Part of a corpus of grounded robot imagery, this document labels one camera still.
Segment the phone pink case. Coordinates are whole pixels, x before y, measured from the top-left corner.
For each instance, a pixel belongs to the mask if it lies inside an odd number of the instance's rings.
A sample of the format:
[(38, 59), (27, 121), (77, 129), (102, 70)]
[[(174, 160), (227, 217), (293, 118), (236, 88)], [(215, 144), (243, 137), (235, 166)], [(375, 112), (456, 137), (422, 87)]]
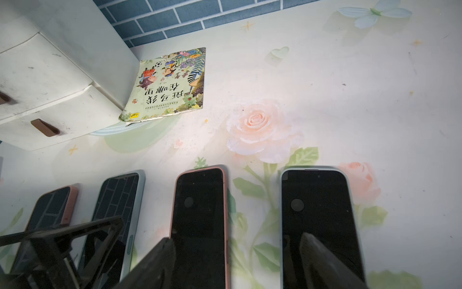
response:
[(227, 176), (210, 166), (180, 174), (173, 199), (170, 238), (176, 249), (173, 289), (228, 289)]
[[(76, 187), (67, 186), (42, 195), (36, 202), (26, 230), (47, 230), (68, 226), (71, 222), (78, 193), (79, 190)], [(10, 272), (22, 273), (27, 263), (35, 257), (36, 253), (30, 242), (22, 242)]]

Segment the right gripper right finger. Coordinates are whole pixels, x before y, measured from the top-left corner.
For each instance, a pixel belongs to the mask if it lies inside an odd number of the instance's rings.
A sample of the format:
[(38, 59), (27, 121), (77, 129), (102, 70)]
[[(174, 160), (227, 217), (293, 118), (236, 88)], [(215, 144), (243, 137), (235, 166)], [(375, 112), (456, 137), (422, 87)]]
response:
[(303, 233), (299, 252), (308, 289), (365, 289), (367, 285), (314, 235)]

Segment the phone green case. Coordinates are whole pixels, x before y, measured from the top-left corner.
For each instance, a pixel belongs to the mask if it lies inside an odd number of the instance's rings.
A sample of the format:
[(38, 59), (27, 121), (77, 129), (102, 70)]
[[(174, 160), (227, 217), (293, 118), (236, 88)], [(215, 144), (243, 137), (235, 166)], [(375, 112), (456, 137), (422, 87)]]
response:
[(106, 262), (95, 272), (88, 289), (111, 289), (131, 270), (146, 176), (142, 170), (106, 179), (100, 189), (92, 221), (121, 217), (123, 226)]
[(308, 289), (299, 252), (314, 235), (366, 284), (348, 178), (328, 166), (292, 166), (281, 175), (281, 287)]

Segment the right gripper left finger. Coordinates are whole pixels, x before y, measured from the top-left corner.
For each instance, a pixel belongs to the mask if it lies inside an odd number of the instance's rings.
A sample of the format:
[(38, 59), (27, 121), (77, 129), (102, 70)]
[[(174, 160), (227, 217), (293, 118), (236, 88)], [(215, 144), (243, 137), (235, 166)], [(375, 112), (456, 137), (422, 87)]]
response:
[(169, 289), (175, 262), (174, 241), (164, 237), (114, 288)]

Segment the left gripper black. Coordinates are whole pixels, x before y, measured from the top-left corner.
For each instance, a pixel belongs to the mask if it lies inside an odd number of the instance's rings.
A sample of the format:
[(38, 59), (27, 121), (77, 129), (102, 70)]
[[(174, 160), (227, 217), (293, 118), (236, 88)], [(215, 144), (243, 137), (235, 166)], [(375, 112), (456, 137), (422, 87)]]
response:
[[(123, 229), (121, 216), (108, 217), (80, 225), (55, 226), (48, 230), (18, 232), (1, 237), (1, 246), (29, 243), (35, 253), (18, 273), (1, 272), (2, 289), (90, 289), (103, 275), (103, 269)], [(89, 244), (91, 255), (77, 269), (72, 257), (72, 242), (86, 236), (100, 245)]]

